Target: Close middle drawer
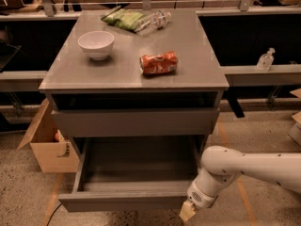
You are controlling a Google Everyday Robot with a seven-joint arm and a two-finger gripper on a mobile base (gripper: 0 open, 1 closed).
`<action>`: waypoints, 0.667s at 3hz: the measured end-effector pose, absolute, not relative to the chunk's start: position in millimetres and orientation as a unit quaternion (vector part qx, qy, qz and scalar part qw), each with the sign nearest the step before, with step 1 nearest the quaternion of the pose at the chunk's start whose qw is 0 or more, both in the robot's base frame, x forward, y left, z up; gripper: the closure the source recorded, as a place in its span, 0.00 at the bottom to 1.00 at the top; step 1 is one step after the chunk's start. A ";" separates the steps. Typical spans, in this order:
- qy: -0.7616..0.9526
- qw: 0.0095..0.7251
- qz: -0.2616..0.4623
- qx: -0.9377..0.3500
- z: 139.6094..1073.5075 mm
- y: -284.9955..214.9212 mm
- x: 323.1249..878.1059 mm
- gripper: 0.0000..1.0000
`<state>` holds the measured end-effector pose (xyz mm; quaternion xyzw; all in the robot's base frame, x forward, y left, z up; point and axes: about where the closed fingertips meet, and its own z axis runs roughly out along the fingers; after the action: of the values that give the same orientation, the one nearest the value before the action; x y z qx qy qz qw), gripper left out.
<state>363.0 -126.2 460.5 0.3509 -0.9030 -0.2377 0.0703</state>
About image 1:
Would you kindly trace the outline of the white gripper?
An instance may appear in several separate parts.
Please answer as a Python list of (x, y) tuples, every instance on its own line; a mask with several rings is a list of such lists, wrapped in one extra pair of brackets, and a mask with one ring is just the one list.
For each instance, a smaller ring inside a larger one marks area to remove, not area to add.
[(211, 208), (217, 198), (217, 187), (210, 183), (194, 180), (187, 190), (187, 199), (182, 204), (179, 217), (187, 222), (196, 214), (196, 209)]

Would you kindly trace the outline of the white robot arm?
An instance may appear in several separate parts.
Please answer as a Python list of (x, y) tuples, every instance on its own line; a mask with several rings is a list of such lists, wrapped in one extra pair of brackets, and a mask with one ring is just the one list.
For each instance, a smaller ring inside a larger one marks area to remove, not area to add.
[(243, 153), (222, 146), (207, 148), (197, 177), (187, 189), (179, 214), (183, 222), (214, 205), (221, 190), (241, 175), (301, 193), (300, 153)]

